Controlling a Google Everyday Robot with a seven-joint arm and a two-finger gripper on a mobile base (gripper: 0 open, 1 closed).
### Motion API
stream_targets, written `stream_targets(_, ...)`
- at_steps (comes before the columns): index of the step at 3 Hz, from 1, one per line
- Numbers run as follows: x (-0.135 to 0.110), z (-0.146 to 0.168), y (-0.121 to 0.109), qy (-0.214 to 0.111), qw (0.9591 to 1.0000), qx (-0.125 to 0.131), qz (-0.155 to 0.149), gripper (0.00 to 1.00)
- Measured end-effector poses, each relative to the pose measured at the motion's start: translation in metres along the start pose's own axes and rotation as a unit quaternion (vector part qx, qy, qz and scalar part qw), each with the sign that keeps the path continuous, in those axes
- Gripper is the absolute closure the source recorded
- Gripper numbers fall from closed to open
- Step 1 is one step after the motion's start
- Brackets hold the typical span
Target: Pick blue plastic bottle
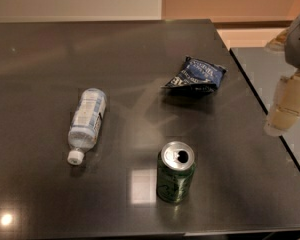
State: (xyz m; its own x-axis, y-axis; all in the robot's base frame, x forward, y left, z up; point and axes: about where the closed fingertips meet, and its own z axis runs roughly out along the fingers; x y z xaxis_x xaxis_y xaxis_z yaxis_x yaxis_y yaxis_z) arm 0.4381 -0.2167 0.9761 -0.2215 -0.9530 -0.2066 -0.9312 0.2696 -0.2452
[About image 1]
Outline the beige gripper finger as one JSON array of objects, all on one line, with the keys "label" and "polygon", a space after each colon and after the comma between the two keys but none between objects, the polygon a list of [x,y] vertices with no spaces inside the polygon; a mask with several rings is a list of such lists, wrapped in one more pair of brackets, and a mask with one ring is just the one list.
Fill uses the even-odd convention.
[{"label": "beige gripper finger", "polygon": [[282,76],[276,86],[266,123],[270,136],[286,133],[300,118],[300,69],[292,76]]},{"label": "beige gripper finger", "polygon": [[271,51],[283,51],[286,42],[288,30],[284,29],[275,38],[271,39],[267,44],[266,48]]}]

